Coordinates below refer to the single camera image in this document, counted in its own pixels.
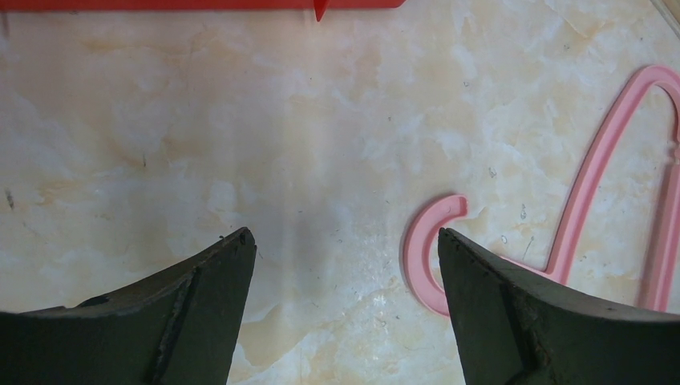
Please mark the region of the thick pink hanger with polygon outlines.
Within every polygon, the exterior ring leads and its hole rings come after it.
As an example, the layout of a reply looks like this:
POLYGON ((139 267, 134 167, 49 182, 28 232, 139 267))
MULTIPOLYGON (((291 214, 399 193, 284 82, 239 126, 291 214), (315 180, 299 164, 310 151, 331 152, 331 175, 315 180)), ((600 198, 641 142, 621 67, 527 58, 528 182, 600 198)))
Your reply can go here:
MULTIPOLYGON (((633 74, 613 102, 585 155, 562 212, 547 265, 537 270, 541 277, 561 285, 567 283, 600 180, 624 130, 653 87, 661 88, 670 97, 674 110, 679 110, 676 71, 649 65, 633 74)), ((637 300, 638 306, 659 312, 667 310, 679 253, 679 150, 675 148, 670 156, 673 163, 661 193, 658 222, 637 300)), ((440 228, 467 214, 468 200, 464 195, 445 195, 420 209, 405 232, 402 248, 405 282, 423 306, 444 317, 449 315, 449 309, 444 288, 432 273, 431 247, 440 228)))

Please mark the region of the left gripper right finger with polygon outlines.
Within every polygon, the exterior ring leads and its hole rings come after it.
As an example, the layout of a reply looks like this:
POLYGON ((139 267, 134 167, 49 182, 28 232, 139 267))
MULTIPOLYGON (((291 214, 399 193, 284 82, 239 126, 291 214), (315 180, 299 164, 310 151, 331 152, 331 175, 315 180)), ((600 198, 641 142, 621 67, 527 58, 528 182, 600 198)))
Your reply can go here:
POLYGON ((676 314, 570 289, 454 229, 438 255, 466 383, 678 383, 676 314))

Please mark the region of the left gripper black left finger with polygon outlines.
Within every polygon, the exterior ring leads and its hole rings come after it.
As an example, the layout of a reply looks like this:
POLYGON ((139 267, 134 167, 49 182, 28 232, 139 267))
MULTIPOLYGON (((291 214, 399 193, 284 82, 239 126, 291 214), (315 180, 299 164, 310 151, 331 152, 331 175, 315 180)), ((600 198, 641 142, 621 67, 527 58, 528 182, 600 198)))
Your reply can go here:
POLYGON ((241 228, 147 278, 1 315, 4 384, 224 384, 257 246, 241 228))

